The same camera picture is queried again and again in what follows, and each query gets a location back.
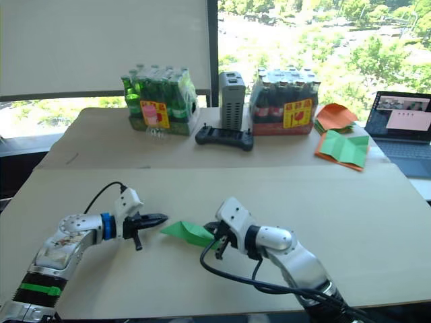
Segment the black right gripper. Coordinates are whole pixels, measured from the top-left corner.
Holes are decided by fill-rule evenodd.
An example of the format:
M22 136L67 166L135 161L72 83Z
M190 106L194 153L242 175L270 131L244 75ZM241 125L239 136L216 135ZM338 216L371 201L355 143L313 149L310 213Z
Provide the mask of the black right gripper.
M215 250L215 257L218 260L223 259L224 252L228 246L237 249L237 238L227 224L220 223L219 221L212 221L206 223L203 227L214 236L211 242L211 249Z

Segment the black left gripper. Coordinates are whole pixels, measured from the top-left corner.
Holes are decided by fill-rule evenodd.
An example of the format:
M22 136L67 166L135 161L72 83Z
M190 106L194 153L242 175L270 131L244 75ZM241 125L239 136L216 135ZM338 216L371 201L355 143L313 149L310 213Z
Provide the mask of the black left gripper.
M135 250L142 250L143 246L139 238L139 231L163 224L168 220L168 216L162 213L152 213L146 215L134 215L127 217L123 222L123 238L132 239L135 244Z

